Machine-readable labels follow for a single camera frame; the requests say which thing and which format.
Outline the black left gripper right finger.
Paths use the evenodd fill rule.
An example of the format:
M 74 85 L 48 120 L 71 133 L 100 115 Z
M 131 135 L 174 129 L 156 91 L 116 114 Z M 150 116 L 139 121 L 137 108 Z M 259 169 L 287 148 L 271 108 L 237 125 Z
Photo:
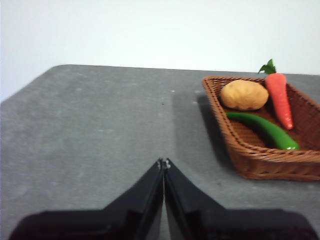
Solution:
M 196 187 L 170 159 L 164 196 L 173 240 L 317 240 L 309 221 L 282 209 L 227 209 Z

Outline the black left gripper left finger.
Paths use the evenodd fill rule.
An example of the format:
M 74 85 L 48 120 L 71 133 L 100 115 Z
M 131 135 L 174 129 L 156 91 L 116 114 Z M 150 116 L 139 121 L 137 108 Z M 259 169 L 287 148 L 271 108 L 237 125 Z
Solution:
M 164 201 L 163 159 L 105 208 L 43 211 L 24 217 L 11 240 L 154 240 Z

